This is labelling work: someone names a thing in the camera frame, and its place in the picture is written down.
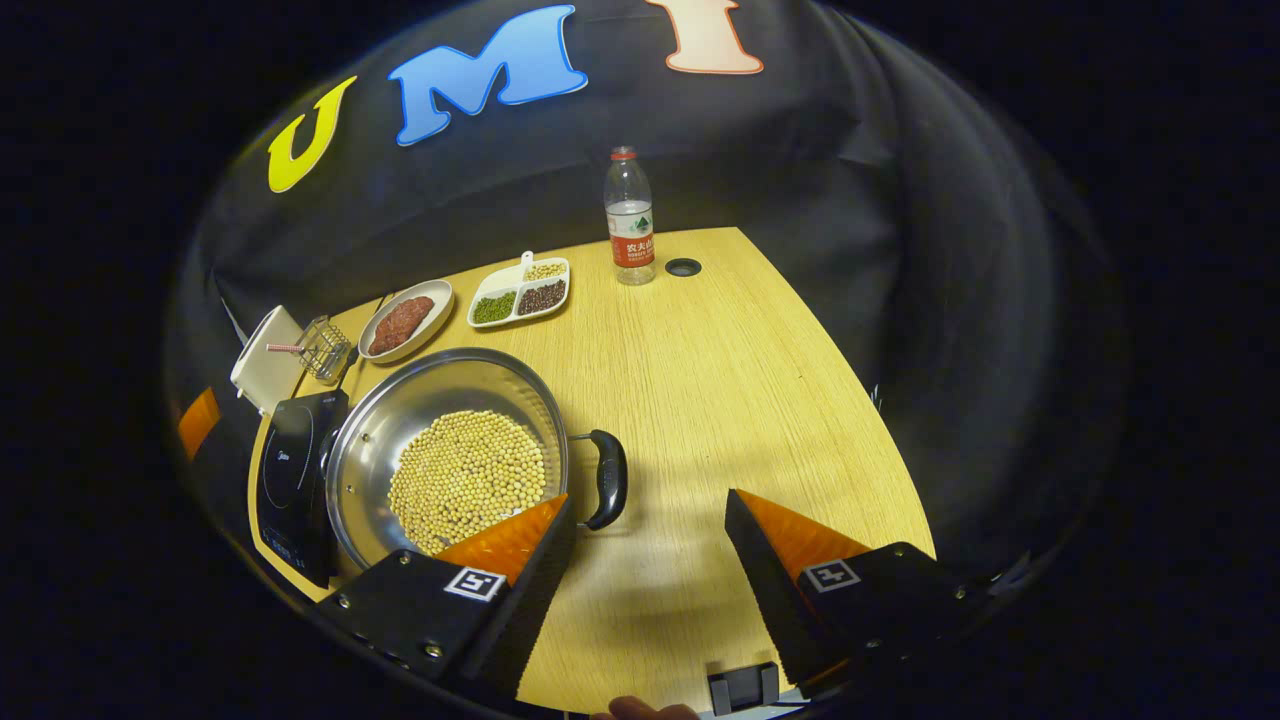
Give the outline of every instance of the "bottle label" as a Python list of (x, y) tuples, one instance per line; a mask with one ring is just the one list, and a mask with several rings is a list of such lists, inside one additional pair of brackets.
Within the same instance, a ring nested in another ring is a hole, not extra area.
[(608, 217), (613, 264), (620, 268), (639, 268), (653, 263), (653, 210), (608, 213)]

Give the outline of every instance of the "plastic water bottle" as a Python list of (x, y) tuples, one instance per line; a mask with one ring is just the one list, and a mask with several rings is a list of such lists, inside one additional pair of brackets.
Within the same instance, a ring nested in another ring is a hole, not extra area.
[(644, 284), (654, 277), (653, 193), (649, 178), (628, 145), (614, 147), (604, 177), (604, 214), (609, 220), (613, 264), (622, 284)]

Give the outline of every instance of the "black bracket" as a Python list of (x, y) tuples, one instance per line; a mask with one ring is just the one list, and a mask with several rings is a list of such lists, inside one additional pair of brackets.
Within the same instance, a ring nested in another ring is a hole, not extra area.
[(910, 543), (806, 568), (797, 585), (855, 666), (910, 660), (989, 600)]
[(508, 589), (503, 575), (401, 550), (315, 610), (366, 648), (434, 680), (463, 657)]
[(707, 676), (712, 691), (712, 712), (728, 715), (778, 701), (778, 665), (765, 662)]

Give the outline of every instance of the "induction cooktop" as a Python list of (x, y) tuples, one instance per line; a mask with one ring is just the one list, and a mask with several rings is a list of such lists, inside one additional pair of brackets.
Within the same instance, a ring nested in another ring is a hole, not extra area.
[(335, 389), (275, 406), (259, 459), (257, 529), (262, 542), (317, 587), (329, 587), (334, 534), (325, 510), (320, 457), (347, 414)]

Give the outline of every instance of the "human finger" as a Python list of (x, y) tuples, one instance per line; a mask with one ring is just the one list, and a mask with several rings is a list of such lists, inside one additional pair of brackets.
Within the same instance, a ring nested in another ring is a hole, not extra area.
[(658, 711), (654, 720), (698, 720), (698, 714), (687, 705), (668, 705)]
[(618, 720), (658, 720), (658, 711), (635, 696), (621, 696), (609, 701), (609, 712)]

